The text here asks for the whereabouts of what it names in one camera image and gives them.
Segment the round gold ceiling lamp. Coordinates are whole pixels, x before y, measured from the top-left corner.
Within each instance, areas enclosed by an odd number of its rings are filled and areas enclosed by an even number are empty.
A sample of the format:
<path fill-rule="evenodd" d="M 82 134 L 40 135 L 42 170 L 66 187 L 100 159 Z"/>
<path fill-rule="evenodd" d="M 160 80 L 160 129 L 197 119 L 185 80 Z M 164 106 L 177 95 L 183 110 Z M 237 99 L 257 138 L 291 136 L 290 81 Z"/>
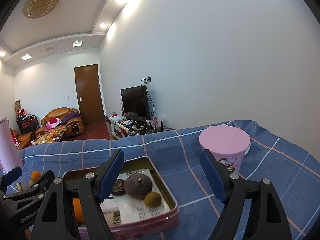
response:
<path fill-rule="evenodd" d="M 51 13 L 58 3 L 59 0 L 26 0 L 22 13 L 26 18 L 42 18 Z"/>

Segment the wall power socket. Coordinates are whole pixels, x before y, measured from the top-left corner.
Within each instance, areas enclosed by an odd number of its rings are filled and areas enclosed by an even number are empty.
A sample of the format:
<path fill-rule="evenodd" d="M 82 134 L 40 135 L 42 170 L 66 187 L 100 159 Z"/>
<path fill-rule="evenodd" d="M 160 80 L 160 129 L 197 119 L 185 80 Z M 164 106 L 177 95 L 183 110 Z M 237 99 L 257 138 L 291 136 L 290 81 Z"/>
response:
<path fill-rule="evenodd" d="M 151 81 L 151 77 L 150 76 L 145 77 L 143 80 L 144 80 L 144 82 L 149 82 L 149 81 Z"/>

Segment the black rack with clothes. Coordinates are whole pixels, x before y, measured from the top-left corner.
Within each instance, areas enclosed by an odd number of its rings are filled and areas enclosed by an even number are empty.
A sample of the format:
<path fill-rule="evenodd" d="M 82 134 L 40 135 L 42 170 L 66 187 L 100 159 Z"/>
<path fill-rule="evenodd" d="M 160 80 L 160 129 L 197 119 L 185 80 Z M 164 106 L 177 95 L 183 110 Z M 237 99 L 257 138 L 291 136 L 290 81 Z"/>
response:
<path fill-rule="evenodd" d="M 35 115 L 19 115 L 17 117 L 17 125 L 21 134 L 27 134 L 29 132 L 36 132 L 40 127 L 38 119 Z"/>

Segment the pink metal tin box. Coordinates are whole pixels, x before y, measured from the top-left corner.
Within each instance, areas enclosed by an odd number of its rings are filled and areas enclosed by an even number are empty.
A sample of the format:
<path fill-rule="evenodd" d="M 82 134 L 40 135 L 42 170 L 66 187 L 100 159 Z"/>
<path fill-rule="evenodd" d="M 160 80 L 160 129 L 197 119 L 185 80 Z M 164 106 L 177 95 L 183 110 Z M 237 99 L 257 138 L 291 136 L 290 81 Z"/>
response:
<path fill-rule="evenodd" d="M 115 239 L 146 237 L 170 230 L 180 223 L 177 200 L 149 157 L 126 160 L 118 179 L 125 180 L 135 173 L 150 178 L 152 190 L 161 196 L 162 202 L 160 206 L 151 208 L 127 194 L 111 194 L 100 207 Z"/>

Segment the small yellow-green round fruit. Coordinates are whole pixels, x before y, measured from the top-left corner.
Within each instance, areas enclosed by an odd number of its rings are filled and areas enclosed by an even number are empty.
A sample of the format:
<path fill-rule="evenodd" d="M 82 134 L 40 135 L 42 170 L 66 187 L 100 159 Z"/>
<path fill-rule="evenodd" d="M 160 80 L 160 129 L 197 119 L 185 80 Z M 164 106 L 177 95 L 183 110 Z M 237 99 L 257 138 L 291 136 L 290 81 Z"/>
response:
<path fill-rule="evenodd" d="M 162 197 L 157 192 L 150 192 L 144 198 L 144 204 L 150 208 L 159 207 L 162 203 Z"/>

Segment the orange tangerine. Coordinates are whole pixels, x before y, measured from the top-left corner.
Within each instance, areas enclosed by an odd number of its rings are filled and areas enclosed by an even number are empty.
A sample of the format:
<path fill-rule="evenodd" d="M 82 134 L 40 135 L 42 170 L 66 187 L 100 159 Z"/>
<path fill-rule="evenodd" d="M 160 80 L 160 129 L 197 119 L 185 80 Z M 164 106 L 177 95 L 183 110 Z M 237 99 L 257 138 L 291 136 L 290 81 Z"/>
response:
<path fill-rule="evenodd" d="M 31 178 L 33 181 L 37 181 L 41 176 L 42 174 L 39 171 L 33 171 L 31 173 Z"/>
<path fill-rule="evenodd" d="M 77 223 L 84 223 L 84 215 L 82 213 L 82 207 L 81 202 L 79 198 L 73 198 L 73 207 L 74 207 L 74 215 L 75 215 L 75 221 Z"/>

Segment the brown leather sofa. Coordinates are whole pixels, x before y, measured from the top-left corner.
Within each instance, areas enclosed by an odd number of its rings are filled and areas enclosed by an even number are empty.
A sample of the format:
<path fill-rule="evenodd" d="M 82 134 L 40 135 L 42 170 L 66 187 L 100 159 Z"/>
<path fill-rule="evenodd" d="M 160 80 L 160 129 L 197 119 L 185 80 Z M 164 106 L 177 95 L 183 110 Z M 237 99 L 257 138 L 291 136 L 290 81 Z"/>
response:
<path fill-rule="evenodd" d="M 35 136 L 39 137 L 58 129 L 64 129 L 68 138 L 82 135 L 84 122 L 79 111 L 68 107 L 60 107 L 50 111 L 41 120 L 41 127 L 35 132 Z"/>

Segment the brown wooden door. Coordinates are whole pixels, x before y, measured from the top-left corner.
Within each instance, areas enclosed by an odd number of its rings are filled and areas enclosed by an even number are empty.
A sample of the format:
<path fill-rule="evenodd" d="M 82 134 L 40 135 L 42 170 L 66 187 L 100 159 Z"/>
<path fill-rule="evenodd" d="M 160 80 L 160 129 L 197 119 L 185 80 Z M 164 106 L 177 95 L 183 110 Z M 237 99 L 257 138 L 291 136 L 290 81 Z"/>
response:
<path fill-rule="evenodd" d="M 75 86 L 80 115 L 85 125 L 103 121 L 104 109 L 101 99 L 98 65 L 74 68 Z"/>

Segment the dark brown mangosteen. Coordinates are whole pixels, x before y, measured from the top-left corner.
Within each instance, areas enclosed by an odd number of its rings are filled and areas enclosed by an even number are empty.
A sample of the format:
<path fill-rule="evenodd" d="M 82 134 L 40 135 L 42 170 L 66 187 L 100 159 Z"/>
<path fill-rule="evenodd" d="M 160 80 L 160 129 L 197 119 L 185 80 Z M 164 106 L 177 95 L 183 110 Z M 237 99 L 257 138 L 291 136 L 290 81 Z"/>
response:
<path fill-rule="evenodd" d="M 116 180 L 116 182 L 112 188 L 112 191 L 111 191 L 111 193 L 114 196 L 123 196 L 126 194 L 125 189 L 124 189 L 124 182 L 125 182 L 125 180 L 123 180 L 123 179 Z"/>

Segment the white saucer plate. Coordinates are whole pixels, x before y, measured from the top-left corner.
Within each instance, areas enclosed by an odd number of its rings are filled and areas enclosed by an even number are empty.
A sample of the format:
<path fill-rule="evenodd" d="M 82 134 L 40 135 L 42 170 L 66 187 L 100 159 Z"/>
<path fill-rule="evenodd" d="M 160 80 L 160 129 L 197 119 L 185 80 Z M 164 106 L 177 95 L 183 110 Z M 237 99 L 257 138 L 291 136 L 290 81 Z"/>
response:
<path fill-rule="evenodd" d="M 245 156 L 248 154 L 250 148 L 251 148 L 251 143 L 249 143 L 249 146 L 248 146 L 248 148 L 247 148 L 246 151 L 245 151 Z"/>

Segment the white tv stand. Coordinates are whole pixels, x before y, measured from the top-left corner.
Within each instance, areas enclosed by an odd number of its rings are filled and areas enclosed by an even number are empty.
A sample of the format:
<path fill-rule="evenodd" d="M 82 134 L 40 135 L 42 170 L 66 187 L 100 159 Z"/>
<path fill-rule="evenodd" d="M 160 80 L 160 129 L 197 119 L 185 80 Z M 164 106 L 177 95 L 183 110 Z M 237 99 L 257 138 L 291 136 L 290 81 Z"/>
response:
<path fill-rule="evenodd" d="M 164 126 L 163 122 L 144 120 L 143 118 L 127 119 L 123 115 L 115 115 L 108 118 L 111 134 L 114 139 L 121 139 L 134 135 L 173 131 L 173 128 Z"/>

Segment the orange tangerine in tin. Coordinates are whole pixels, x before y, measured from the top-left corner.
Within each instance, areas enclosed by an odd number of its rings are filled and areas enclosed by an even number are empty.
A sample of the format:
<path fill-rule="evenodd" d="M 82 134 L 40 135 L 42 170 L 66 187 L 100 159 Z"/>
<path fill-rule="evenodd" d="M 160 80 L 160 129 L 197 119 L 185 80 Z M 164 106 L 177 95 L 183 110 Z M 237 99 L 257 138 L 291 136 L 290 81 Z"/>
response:
<path fill-rule="evenodd" d="M 75 221 L 77 223 L 84 223 L 84 215 L 82 213 L 82 207 L 81 202 L 79 198 L 73 198 L 73 207 L 74 207 L 74 215 L 75 215 Z"/>

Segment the wooden coffee table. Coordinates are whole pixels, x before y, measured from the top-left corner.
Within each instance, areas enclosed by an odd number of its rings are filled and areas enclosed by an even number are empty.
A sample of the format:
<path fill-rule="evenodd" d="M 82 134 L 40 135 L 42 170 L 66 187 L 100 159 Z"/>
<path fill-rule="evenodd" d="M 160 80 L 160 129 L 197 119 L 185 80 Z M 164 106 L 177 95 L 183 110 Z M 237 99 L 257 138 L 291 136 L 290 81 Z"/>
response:
<path fill-rule="evenodd" d="M 35 139 L 35 145 L 39 144 L 51 144 L 54 142 L 61 142 L 64 141 L 66 138 L 66 130 L 59 129 L 49 132 L 47 134 L 43 134 Z"/>

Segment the pink electric kettle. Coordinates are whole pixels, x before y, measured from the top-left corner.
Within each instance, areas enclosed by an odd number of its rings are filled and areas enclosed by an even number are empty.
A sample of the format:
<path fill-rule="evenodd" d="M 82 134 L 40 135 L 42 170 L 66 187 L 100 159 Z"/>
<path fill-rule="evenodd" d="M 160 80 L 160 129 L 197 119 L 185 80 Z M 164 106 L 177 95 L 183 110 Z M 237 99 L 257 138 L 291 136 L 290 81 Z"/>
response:
<path fill-rule="evenodd" d="M 12 139 L 7 118 L 1 119 L 0 129 L 0 161 L 2 171 L 8 173 L 17 166 L 22 168 L 22 158 Z"/>

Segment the large purple round fruit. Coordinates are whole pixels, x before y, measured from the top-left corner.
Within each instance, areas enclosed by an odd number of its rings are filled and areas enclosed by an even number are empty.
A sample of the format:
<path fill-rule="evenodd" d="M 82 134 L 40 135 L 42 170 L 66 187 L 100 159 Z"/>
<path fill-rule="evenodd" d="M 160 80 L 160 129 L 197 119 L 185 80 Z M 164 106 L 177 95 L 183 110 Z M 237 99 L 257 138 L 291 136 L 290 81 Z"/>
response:
<path fill-rule="evenodd" d="M 151 179 L 142 173 L 132 174 L 124 181 L 125 193 L 137 200 L 144 200 L 152 188 Z"/>

